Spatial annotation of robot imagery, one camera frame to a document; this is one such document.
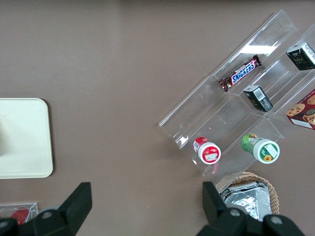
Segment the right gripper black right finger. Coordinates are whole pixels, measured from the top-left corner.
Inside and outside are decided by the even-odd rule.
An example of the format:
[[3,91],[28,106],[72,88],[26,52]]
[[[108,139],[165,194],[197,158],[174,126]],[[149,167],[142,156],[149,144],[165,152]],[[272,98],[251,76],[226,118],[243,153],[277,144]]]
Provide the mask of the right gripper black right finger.
[[269,214],[260,222],[240,209],[227,207],[212,182],[202,186],[202,205],[208,221],[199,236],[303,236],[288,217]]

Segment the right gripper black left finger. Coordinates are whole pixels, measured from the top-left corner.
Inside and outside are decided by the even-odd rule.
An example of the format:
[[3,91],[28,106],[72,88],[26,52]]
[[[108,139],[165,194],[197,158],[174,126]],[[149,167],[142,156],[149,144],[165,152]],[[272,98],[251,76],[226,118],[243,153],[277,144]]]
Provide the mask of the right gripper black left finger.
[[75,236],[93,206],[90,182],[82,182],[60,205],[18,225],[16,219],[2,218],[2,236]]

